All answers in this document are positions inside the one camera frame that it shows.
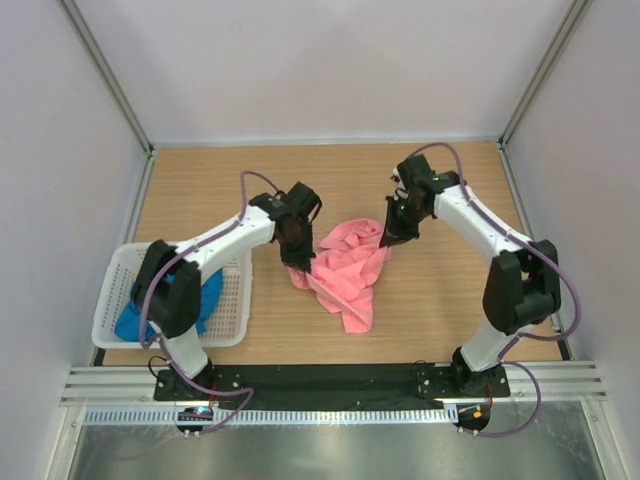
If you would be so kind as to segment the pink t shirt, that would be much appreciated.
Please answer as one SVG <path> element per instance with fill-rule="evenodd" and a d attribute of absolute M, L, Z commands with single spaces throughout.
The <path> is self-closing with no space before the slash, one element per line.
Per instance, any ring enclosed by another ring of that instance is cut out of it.
<path fill-rule="evenodd" d="M 311 290 L 331 314 L 340 314 L 344 331 L 364 334 L 374 319 L 374 284 L 391 257 L 389 247 L 379 245 L 383 226 L 361 218 L 338 224 L 314 243 L 311 271 L 288 270 L 294 287 Z"/>

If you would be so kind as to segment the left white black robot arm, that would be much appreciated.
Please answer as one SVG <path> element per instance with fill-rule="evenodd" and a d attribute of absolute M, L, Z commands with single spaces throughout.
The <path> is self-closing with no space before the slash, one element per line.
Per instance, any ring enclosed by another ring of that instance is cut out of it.
<path fill-rule="evenodd" d="M 222 224 L 176 244 L 148 246 L 131 291 L 140 312 L 138 340 L 144 348 L 159 343 L 187 398 L 204 398 L 215 382 L 196 329 L 202 284 L 237 256 L 274 242 L 284 266 L 310 272 L 312 222 L 321 208 L 319 195 L 301 182 L 252 199 L 243 193 L 239 213 Z"/>

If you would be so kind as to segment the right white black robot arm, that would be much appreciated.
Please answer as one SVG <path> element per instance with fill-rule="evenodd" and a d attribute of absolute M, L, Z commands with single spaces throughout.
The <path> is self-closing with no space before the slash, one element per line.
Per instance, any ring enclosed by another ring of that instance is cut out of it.
<path fill-rule="evenodd" d="M 482 297 L 485 319 L 451 360 L 453 389 L 476 396 L 496 376 L 513 344 L 559 309 L 560 278 L 552 267 L 557 249 L 548 240 L 534 242 L 513 230 L 458 173 L 436 173 L 422 154 L 399 163 L 391 178 L 396 188 L 386 199 L 381 246 L 418 238 L 420 223 L 431 217 L 457 231 L 488 266 Z"/>

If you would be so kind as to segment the white perforated plastic basket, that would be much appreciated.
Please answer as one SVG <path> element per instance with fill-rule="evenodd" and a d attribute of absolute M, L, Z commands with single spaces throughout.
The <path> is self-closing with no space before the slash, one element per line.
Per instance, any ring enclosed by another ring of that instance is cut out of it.
<path fill-rule="evenodd" d="M 116 322 L 130 300 L 149 244 L 127 243 L 116 249 L 107 267 L 94 313 L 92 341 L 102 349 L 140 349 L 115 334 Z M 205 348 L 231 347 L 245 336 L 250 314 L 253 280 L 252 256 L 246 252 L 227 263 L 222 271 L 223 285 L 218 304 L 199 335 Z"/>

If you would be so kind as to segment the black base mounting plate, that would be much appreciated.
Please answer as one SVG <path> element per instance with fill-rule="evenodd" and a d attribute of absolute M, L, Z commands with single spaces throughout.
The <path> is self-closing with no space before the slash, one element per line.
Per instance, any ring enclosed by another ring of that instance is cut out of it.
<path fill-rule="evenodd" d="M 507 398 L 505 369 L 462 388 L 448 364 L 219 365 L 205 386 L 254 390 L 246 408 L 263 411 L 400 411 L 435 409 L 449 399 Z"/>

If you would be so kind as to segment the blue t shirt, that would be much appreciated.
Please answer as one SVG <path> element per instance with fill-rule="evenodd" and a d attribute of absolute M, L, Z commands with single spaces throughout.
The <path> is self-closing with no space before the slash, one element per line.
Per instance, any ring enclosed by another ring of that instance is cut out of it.
<path fill-rule="evenodd" d="M 200 315 L 195 323 L 198 335 L 203 335 L 208 331 L 206 322 L 217 308 L 223 287 L 224 277 L 222 269 L 212 274 L 201 286 Z M 125 342 L 138 343 L 139 322 L 139 308 L 134 302 L 128 301 L 115 323 L 114 334 Z"/>

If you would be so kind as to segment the aluminium front rail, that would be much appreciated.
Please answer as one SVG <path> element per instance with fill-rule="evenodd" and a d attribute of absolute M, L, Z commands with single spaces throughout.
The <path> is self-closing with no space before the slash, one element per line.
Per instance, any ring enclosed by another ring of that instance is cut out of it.
<path fill-rule="evenodd" d="M 608 395 L 592 361 L 524 362 L 546 401 L 606 401 Z M 80 367 L 71 370 L 59 404 L 136 405 L 152 401 L 155 380 L 144 367 Z"/>

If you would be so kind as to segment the right aluminium frame post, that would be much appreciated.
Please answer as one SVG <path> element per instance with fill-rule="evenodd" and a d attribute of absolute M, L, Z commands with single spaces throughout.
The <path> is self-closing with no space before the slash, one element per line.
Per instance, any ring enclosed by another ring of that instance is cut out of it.
<path fill-rule="evenodd" d="M 501 150 L 505 150 L 513 139 L 529 109 L 532 107 L 534 100 L 550 78 L 554 68 L 570 43 L 571 37 L 574 35 L 592 4 L 593 2 L 591 0 L 573 0 L 570 2 L 567 11 L 554 31 L 523 94 L 518 100 L 503 133 L 498 139 Z"/>

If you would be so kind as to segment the aluminium frame post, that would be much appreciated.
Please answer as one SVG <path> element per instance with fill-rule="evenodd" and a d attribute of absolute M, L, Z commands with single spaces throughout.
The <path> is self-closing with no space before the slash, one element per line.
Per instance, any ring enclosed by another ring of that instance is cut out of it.
<path fill-rule="evenodd" d="M 574 35 L 592 4 L 593 2 L 591 0 L 573 0 L 570 2 L 567 11 L 554 31 L 523 94 L 518 100 L 503 133 L 498 139 L 501 150 L 505 150 L 513 139 L 529 109 L 532 107 L 534 100 L 550 78 L 554 68 L 570 43 L 571 37 Z"/>
<path fill-rule="evenodd" d="M 142 124 L 135 114 L 131 103 L 116 78 L 113 69 L 77 5 L 77 2 L 73 0 L 60 0 L 58 4 L 68 17 L 72 28 L 78 35 L 89 59 L 102 78 L 108 93 L 113 98 L 131 132 L 142 147 L 145 155 L 150 156 L 154 152 L 154 146 L 144 131 Z"/>

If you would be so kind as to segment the left aluminium frame post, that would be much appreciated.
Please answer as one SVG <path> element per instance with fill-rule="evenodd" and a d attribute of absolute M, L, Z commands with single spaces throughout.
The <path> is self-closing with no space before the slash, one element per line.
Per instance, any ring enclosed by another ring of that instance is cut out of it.
<path fill-rule="evenodd" d="M 150 156 L 154 152 L 154 146 L 144 131 L 142 124 L 135 114 L 131 103 L 116 78 L 113 69 L 77 5 L 77 2 L 73 0 L 60 0 L 58 4 L 68 17 L 72 28 L 78 35 L 89 59 L 102 78 L 108 93 L 113 98 L 131 132 L 142 147 L 145 155 Z"/>

